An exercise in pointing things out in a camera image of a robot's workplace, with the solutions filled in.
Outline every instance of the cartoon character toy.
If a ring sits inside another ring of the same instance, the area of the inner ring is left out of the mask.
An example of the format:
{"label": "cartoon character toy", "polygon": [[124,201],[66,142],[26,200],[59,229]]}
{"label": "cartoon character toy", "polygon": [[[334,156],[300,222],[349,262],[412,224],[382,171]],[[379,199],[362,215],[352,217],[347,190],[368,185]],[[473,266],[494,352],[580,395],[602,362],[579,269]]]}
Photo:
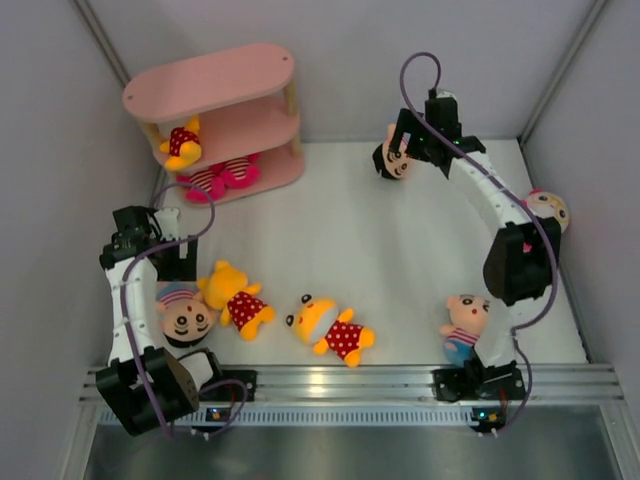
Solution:
{"label": "cartoon character toy", "polygon": [[349,367],[360,364],[360,352],[373,346],[375,334],[368,327],[351,323],[355,312],[352,308],[340,313],[336,302],[330,298],[302,297],[303,306],[298,314],[287,316],[287,325],[307,345],[313,345],[316,355],[328,350],[338,355]]}
{"label": "cartoon character toy", "polygon": [[164,168],[173,172],[193,165],[200,159],[202,147],[198,137],[199,131],[200,120],[197,115],[192,117],[184,127],[171,130],[169,140],[160,145],[160,151],[169,154]]}
{"label": "cartoon character toy", "polygon": [[453,325],[440,327],[444,335],[444,356],[457,367],[471,359],[471,349],[487,326],[489,300],[475,295],[452,295],[447,298]]}
{"label": "cartoon character toy", "polygon": [[156,295],[156,308],[163,314],[160,327],[176,348],[197,345],[215,325],[217,315],[203,302],[194,287],[184,283],[170,283]]}
{"label": "cartoon character toy", "polygon": [[409,173],[409,166],[414,161],[411,157],[404,154],[407,149],[407,142],[402,139],[400,143],[400,156],[396,157],[393,153],[389,152],[389,143],[395,132],[395,124],[391,124],[387,127],[387,138],[378,146],[373,152],[373,165],[376,168],[382,178],[389,180],[400,180],[406,177]]}
{"label": "cartoon character toy", "polygon": [[[255,165],[260,158],[259,153],[235,158],[222,163],[216,163],[204,170],[190,175],[177,175],[179,182],[189,182],[197,185],[211,195],[211,198],[220,200],[227,192],[227,188],[247,188],[260,178],[260,168]],[[207,196],[198,189],[187,190],[185,199],[191,203],[209,203]]]}
{"label": "cartoon character toy", "polygon": [[555,217],[562,233],[569,226],[569,209],[559,196],[538,188],[529,193],[524,203],[540,218]]}
{"label": "cartoon character toy", "polygon": [[225,260],[216,262],[209,278],[198,280],[198,288],[207,305],[222,310],[220,324],[227,326],[233,321],[246,341],[258,336],[261,323],[268,323],[276,316],[273,307],[254,296],[260,293],[262,285],[249,285],[247,274]]}

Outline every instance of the pink shelf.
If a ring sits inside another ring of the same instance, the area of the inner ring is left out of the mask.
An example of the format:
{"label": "pink shelf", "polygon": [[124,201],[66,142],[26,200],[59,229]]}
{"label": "pink shelf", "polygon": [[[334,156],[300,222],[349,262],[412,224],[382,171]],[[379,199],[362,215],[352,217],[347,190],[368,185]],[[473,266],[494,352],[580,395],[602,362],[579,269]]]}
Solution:
{"label": "pink shelf", "polygon": [[[196,172],[224,162],[287,143],[300,127],[300,116],[287,115],[283,98],[267,96],[229,105],[200,115],[202,158],[182,173]],[[167,154],[154,151],[160,165]]]}
{"label": "pink shelf", "polygon": [[[297,180],[304,171],[304,156],[293,155],[291,145],[287,144],[263,152],[256,165],[260,167],[260,180],[248,188],[227,190],[227,194],[218,200],[216,205],[278,188]],[[187,203],[196,207],[207,206]]]}
{"label": "pink shelf", "polygon": [[139,120],[169,122],[277,92],[293,68],[287,50],[256,43],[147,70],[129,82],[122,100]]}

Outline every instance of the wooden post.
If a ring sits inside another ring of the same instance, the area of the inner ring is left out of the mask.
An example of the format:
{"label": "wooden post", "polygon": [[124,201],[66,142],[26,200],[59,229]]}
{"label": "wooden post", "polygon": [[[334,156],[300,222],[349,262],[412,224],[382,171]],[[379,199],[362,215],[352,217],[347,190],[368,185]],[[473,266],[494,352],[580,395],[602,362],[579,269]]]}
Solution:
{"label": "wooden post", "polygon": [[142,132],[144,133],[147,140],[149,140],[149,144],[154,150],[160,149],[160,144],[164,142],[162,135],[160,135],[160,130],[158,129],[158,125],[155,123],[145,123],[138,122]]}
{"label": "wooden post", "polygon": [[[293,78],[284,87],[284,101],[287,104],[287,115],[298,115],[298,95],[296,94],[296,83]],[[294,155],[300,155],[302,153],[300,131],[298,131],[296,136],[293,137],[293,140],[291,140],[291,148],[293,149]]]}

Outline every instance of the white floor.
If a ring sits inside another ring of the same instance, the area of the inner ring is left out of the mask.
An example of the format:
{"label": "white floor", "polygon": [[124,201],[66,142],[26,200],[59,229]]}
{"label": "white floor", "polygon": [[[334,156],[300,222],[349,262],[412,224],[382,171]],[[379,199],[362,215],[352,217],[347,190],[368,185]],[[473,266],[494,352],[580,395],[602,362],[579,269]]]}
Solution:
{"label": "white floor", "polygon": [[[531,184],[514,140],[485,142],[515,193]],[[404,182],[377,177],[372,143],[308,144],[307,168],[294,184],[221,205],[201,239],[199,275],[226,259],[263,284],[260,297],[278,316],[251,343],[233,327],[204,342],[227,365],[339,365],[315,356],[284,323],[305,293],[334,297],[376,331],[363,354],[371,365],[441,364],[438,328],[448,322],[447,295],[486,294],[482,265],[492,239],[466,198],[439,170],[416,162]],[[170,191],[165,206],[181,208],[183,234],[195,233],[209,211]],[[533,318],[544,299],[525,307]],[[564,288],[551,313],[520,334],[534,363],[584,363],[585,353]]]}

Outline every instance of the metal frame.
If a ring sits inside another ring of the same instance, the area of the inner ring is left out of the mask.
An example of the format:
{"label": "metal frame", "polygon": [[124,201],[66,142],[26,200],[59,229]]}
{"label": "metal frame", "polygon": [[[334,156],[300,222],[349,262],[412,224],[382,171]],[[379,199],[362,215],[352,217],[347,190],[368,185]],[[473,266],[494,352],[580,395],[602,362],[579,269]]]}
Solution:
{"label": "metal frame", "polygon": [[610,0],[593,0],[584,20],[578,26],[578,30],[573,35],[571,42],[567,46],[563,55],[560,57],[558,64],[553,69],[551,76],[542,90],[540,98],[529,115],[529,119],[522,129],[522,133],[518,135],[520,145],[525,145],[531,138],[531,134],[538,125],[538,122],[546,112],[549,104],[564,84],[571,67],[575,63],[580,51],[585,45],[587,39],[593,33],[595,26],[602,18],[605,7],[610,4]]}
{"label": "metal frame", "polygon": [[[437,401],[433,393],[433,371],[442,368],[440,365],[381,365],[357,369],[311,366],[243,368],[258,372],[258,385],[256,402],[247,407],[248,415],[239,426],[242,423],[251,426],[310,423],[326,426],[350,425],[354,422],[363,426],[388,426],[389,415],[399,415],[396,417],[402,420],[399,425],[450,427],[471,424],[468,413],[472,406],[491,405],[480,401],[455,405]],[[75,435],[66,457],[64,472],[59,478],[82,479],[98,425],[101,421],[104,424],[113,422],[95,386],[95,372],[99,369],[91,368],[87,372]],[[534,365],[533,373],[534,387],[528,408],[600,407],[623,479],[640,478],[640,442],[620,383],[610,365]],[[226,405],[203,402],[201,406]],[[326,412],[337,416],[321,416]],[[296,417],[300,414],[315,417]],[[202,425],[198,414],[187,420]]]}
{"label": "metal frame", "polygon": [[[69,0],[69,3],[124,87],[130,80],[130,75],[89,1]],[[518,137],[521,145],[530,138],[550,102],[566,80],[577,55],[609,3],[609,0],[593,0],[585,19],[546,83],[523,132]],[[158,168],[154,194],[165,179],[164,171]],[[433,394],[432,372],[436,368],[441,367],[365,366],[356,370],[335,367],[255,367],[259,378],[257,401],[248,407],[248,410],[254,413],[266,412],[267,415],[264,418],[269,418],[270,421],[274,418],[277,421],[283,418],[278,415],[286,416],[287,413],[299,412],[300,409],[318,412],[323,409],[326,411],[329,407],[341,409],[342,412],[432,412],[435,416],[427,415],[424,418],[428,425],[433,426],[438,422],[434,423],[432,420],[441,418],[438,417],[437,412],[451,412],[453,409],[453,411],[462,412],[464,417],[468,408],[482,405],[481,402],[464,402],[452,407],[450,404],[438,402]],[[64,480],[83,478],[96,429],[101,419],[105,421],[105,405],[95,388],[96,370],[93,368],[88,372],[72,428],[72,439],[61,471],[56,475],[57,478]],[[599,406],[604,428],[609,436],[622,478],[624,480],[640,478],[638,434],[612,367],[600,364],[535,365],[534,389],[530,406],[535,408],[552,405]],[[203,403],[203,406],[216,405]],[[268,413],[275,413],[276,416],[270,416]],[[263,417],[252,418],[255,424],[255,421],[260,422],[260,418]],[[337,421],[344,422],[344,418],[340,417]],[[384,415],[367,417],[366,422],[368,424],[382,422],[379,418],[385,417]],[[410,421],[417,421],[415,418],[410,417]]]}

